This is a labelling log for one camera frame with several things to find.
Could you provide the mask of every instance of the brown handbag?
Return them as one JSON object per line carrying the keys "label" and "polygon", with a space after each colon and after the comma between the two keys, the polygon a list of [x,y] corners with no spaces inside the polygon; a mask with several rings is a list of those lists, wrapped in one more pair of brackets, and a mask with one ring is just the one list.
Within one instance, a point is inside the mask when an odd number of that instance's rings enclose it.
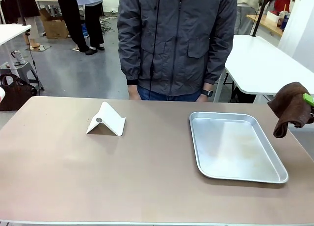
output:
{"label": "brown handbag", "polygon": [[[7,84],[7,77],[13,79],[10,85]],[[14,74],[1,75],[0,87],[5,91],[5,97],[0,103],[0,111],[17,111],[27,100],[37,95],[37,90],[34,86]]]}

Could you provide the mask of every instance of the brown cloth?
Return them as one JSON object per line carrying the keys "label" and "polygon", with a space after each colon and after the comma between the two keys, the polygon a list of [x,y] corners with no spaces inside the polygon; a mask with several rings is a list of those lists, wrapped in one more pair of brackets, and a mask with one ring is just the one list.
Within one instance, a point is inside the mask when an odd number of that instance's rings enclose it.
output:
{"label": "brown cloth", "polygon": [[285,85],[275,96],[273,101],[268,102],[269,107],[279,121],[274,130],[276,138],[283,138],[287,134],[288,124],[292,123],[296,128],[302,128],[305,124],[314,122],[311,115],[311,106],[303,100],[303,94],[309,94],[308,90],[299,82]]}

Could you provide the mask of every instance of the cable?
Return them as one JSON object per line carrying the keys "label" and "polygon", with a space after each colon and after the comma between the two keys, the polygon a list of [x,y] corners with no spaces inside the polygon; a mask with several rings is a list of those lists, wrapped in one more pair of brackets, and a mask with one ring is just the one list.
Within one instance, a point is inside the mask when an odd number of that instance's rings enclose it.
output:
{"label": "cable", "polygon": [[149,85],[149,96],[148,100],[151,100],[151,91],[152,91],[152,82],[154,76],[154,57],[155,57],[155,50],[156,50],[156,40],[157,40],[157,29],[158,29],[158,18],[159,18],[159,7],[160,7],[160,0],[158,0],[158,7],[155,6],[155,10],[157,9],[157,16],[156,16],[156,27],[155,27],[155,40],[154,40],[154,48],[153,48],[153,58],[150,68],[150,85]]}
{"label": "cable", "polygon": [[[27,39],[29,41],[29,33],[27,32],[27,33],[25,33],[25,35],[26,35],[26,37],[27,37]],[[31,57],[31,59],[33,61],[34,68],[35,68],[36,77],[37,77],[36,78],[37,79],[37,85],[38,85],[38,95],[40,96],[40,84],[39,84],[38,72],[37,72],[35,60],[33,58],[33,54],[31,53],[31,50],[30,50],[30,44],[29,44],[29,52],[30,52],[30,57]]]}
{"label": "cable", "polygon": [[102,27],[102,32],[105,34],[106,32],[115,32],[111,27],[106,26],[106,24],[110,24],[107,20],[105,20],[104,17],[101,17],[101,27]]}

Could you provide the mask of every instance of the white tablet stand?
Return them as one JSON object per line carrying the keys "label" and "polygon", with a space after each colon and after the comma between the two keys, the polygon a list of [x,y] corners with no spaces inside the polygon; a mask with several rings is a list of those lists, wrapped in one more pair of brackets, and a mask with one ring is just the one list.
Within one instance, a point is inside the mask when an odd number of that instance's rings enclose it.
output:
{"label": "white tablet stand", "polygon": [[126,118],[120,117],[120,115],[109,105],[109,103],[103,102],[99,112],[93,117],[86,134],[102,123],[115,135],[122,136],[125,121]]}

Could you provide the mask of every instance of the jacket zipper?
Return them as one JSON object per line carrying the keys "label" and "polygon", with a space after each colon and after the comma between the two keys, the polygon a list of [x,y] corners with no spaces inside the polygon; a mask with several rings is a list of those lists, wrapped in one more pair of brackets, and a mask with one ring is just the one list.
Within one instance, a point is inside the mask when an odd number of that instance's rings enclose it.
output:
{"label": "jacket zipper", "polygon": [[180,16],[181,16],[181,5],[182,5],[182,0],[179,1],[179,16],[178,16],[178,22],[177,22],[177,33],[176,33],[175,50],[174,50],[175,55],[173,58],[172,73],[171,73],[171,78],[170,78],[170,89],[169,89],[169,94],[168,94],[167,100],[169,100],[169,96],[170,96],[171,90],[172,90],[173,72],[175,69],[175,63],[176,63],[176,57],[177,57],[177,44],[178,44],[178,32],[179,32],[179,24],[180,24]]}

